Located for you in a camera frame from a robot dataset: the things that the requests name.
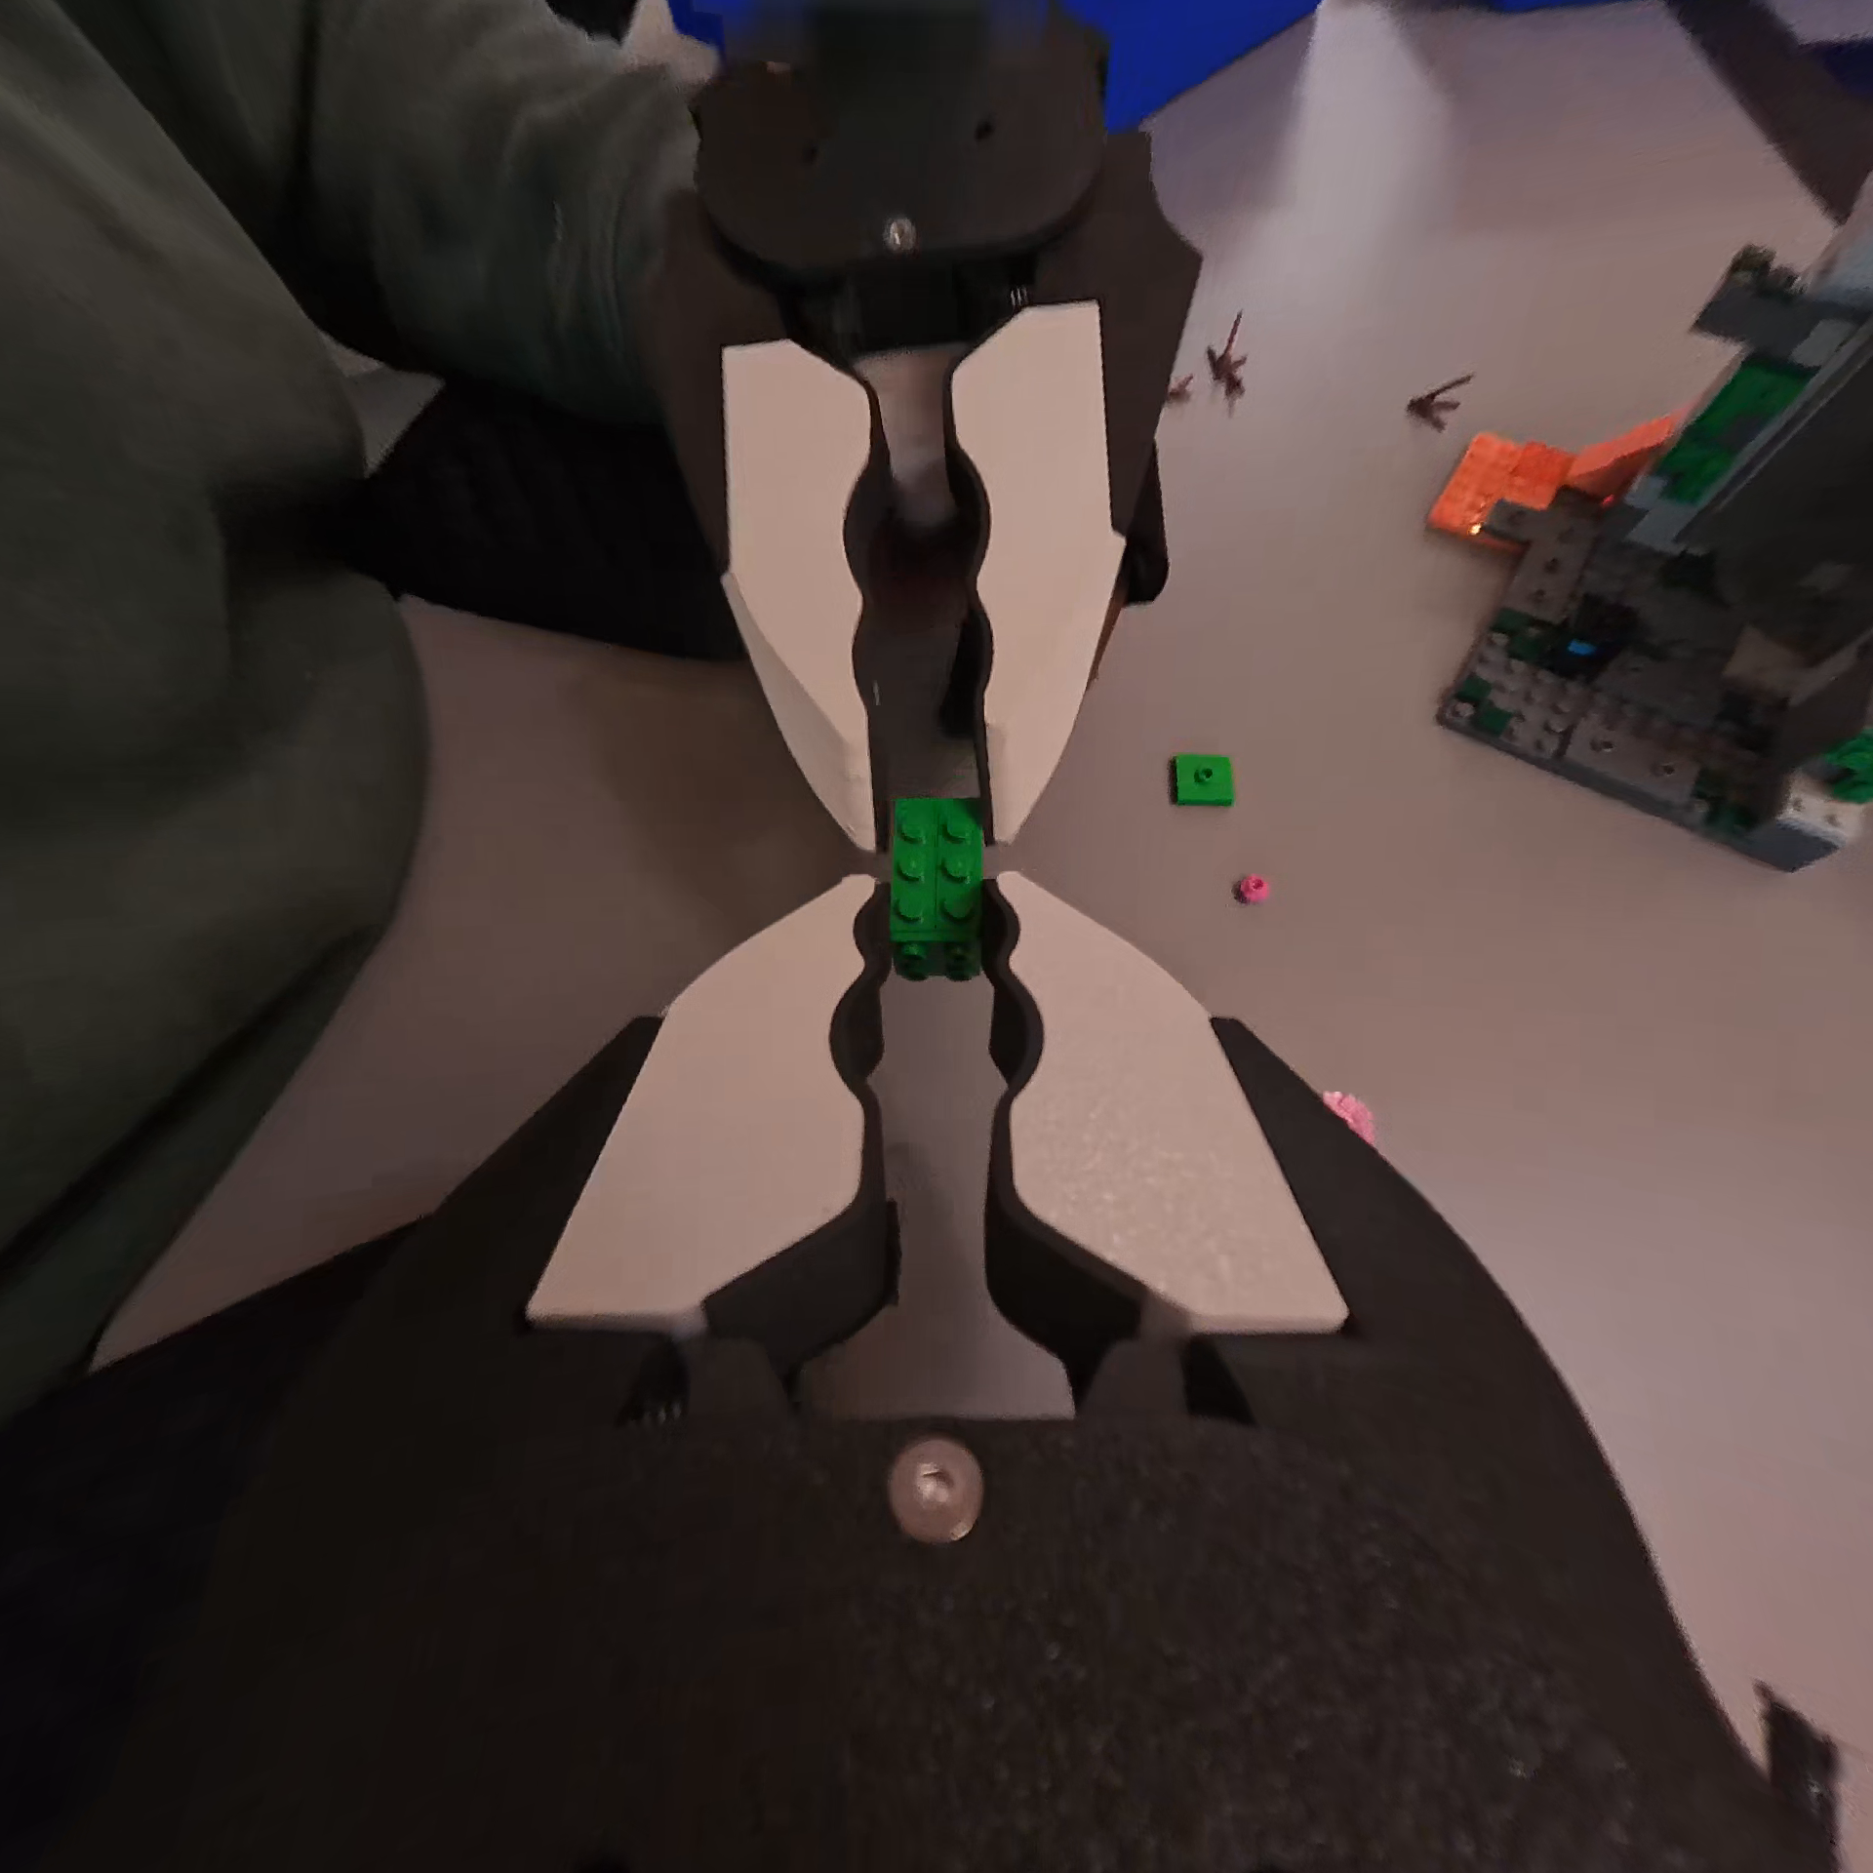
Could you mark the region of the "grey desk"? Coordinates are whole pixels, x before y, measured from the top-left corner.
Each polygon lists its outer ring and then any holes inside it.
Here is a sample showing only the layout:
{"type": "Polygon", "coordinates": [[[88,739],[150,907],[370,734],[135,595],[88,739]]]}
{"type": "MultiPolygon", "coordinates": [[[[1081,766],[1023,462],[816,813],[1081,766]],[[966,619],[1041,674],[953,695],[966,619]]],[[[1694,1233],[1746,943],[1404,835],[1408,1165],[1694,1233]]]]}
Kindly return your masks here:
{"type": "MultiPolygon", "coordinates": [[[[1725,1707],[1843,1746],[1870,1869],[1870,852],[1779,875],[1436,727],[1506,561],[1465,434],[1689,404],[1727,259],[1828,221],[1660,3],[1324,3],[1156,123],[1205,249],[1170,552],[1014,844],[1357,1092],[1619,1470],[1725,1707]],[[1475,375],[1446,433],[1405,404],[1475,375]],[[1234,763],[1175,806],[1174,753],[1234,763]],[[1265,874],[1262,904],[1234,880],[1265,874]]],[[[434,1208],[626,1018],[851,862],[745,668],[408,603],[434,787],[402,917],[98,1360],[434,1208]]]]}

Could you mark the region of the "green studded toy brick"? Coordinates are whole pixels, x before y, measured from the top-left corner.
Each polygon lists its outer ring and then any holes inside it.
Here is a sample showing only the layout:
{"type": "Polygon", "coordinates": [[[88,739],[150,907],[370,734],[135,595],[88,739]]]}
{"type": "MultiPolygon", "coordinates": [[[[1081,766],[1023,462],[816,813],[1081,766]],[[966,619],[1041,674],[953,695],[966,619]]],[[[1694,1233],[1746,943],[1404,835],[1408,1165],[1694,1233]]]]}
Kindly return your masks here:
{"type": "Polygon", "coordinates": [[[895,801],[887,934],[902,976],[980,973],[983,852],[980,801],[895,801]]]}

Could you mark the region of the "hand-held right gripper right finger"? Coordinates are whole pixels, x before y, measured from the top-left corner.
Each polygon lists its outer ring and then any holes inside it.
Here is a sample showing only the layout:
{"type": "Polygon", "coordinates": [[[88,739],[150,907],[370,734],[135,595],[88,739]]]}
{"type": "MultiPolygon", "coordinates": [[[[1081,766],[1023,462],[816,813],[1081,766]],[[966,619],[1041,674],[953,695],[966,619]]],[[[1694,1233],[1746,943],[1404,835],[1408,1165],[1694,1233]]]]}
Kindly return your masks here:
{"type": "Polygon", "coordinates": [[[1331,1335],[1351,1312],[1213,1018],[1023,874],[983,896],[985,1276],[1087,1393],[1114,1347],[1331,1335]]]}

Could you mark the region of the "blue plastic bin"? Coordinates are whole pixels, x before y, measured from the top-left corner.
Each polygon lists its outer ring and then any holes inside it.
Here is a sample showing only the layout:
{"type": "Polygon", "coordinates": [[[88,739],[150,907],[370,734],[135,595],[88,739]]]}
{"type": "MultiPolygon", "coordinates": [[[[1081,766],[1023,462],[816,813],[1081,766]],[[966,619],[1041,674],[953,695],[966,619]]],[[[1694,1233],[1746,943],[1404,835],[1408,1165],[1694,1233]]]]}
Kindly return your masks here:
{"type": "MultiPolygon", "coordinates": [[[[679,34],[728,54],[761,54],[803,26],[807,2],[669,2],[679,34]]],[[[1320,2],[1059,2],[1106,44],[1106,124],[1133,128],[1188,88],[1320,11],[1320,2]]]]}

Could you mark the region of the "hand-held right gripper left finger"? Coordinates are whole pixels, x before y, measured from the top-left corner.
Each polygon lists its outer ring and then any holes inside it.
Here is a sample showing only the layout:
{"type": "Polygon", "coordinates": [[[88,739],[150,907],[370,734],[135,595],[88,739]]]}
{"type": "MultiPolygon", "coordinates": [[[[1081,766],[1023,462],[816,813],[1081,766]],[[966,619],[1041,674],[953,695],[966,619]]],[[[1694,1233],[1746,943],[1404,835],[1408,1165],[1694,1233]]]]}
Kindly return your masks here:
{"type": "Polygon", "coordinates": [[[882,914],[847,875],[669,1002],[528,1323],[755,1341],[789,1376],[886,1306],[882,914]]]}

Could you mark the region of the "person's green sweatshirt torso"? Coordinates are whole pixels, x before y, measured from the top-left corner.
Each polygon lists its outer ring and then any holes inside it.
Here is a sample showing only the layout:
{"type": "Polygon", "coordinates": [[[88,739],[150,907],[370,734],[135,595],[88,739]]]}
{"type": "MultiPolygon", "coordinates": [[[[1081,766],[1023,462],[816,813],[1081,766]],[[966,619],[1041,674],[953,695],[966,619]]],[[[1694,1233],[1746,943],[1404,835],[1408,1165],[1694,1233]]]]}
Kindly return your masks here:
{"type": "Polygon", "coordinates": [[[5,1415],[81,1369],[399,898],[428,731],[337,362],[89,29],[5,3],[5,1415]]]}

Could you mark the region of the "person's left hand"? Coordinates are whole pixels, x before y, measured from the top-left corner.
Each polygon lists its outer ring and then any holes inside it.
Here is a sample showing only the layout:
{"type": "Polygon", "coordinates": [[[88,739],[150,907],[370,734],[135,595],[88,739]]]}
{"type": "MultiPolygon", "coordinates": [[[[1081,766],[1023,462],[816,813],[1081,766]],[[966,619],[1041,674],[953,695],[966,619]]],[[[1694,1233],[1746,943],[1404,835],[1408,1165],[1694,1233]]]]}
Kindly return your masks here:
{"type": "Polygon", "coordinates": [[[968,610],[975,548],[978,520],[962,507],[932,523],[891,507],[873,545],[882,623],[902,636],[954,631],[968,610]]]}

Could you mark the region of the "black mesh cushion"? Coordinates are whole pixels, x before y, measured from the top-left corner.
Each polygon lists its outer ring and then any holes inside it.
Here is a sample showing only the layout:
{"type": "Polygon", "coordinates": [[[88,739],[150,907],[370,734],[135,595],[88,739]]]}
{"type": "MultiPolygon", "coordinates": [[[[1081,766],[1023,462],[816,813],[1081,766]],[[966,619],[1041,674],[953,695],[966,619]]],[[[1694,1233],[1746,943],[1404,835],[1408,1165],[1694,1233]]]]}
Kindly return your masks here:
{"type": "Polygon", "coordinates": [[[447,380],[366,472],[339,540],[396,597],[679,661],[748,659],[659,424],[447,380]]]}

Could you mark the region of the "toy brick building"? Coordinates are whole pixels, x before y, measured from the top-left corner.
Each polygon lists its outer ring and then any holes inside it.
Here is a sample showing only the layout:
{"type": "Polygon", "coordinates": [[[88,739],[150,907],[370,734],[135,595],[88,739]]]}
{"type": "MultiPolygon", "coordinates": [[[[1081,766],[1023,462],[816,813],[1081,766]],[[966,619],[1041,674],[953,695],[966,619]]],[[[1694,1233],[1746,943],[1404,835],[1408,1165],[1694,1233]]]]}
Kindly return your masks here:
{"type": "Polygon", "coordinates": [[[1429,531],[1509,552],[1446,728],[1783,874],[1870,841],[1871,184],[1814,267],[1741,248],[1682,412],[1476,434],[1429,531]]]}

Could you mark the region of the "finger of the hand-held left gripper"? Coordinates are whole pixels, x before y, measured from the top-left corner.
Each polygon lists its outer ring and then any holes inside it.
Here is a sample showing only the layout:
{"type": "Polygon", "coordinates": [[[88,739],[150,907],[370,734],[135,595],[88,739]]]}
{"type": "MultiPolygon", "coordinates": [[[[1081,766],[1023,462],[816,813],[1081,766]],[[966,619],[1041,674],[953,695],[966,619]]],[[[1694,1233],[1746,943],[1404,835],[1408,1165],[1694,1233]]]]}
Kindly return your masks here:
{"type": "Polygon", "coordinates": [[[1011,847],[1062,763],[1116,610],[1124,540],[1097,303],[1021,309],[954,365],[948,414],[985,515],[981,755],[990,841],[1011,847]]]}
{"type": "Polygon", "coordinates": [[[723,458],[723,591],[740,639],[814,797],[869,854],[873,719],[855,663],[864,593],[847,520],[874,463],[874,399],[861,378],[794,340],[731,345],[723,458]]]}

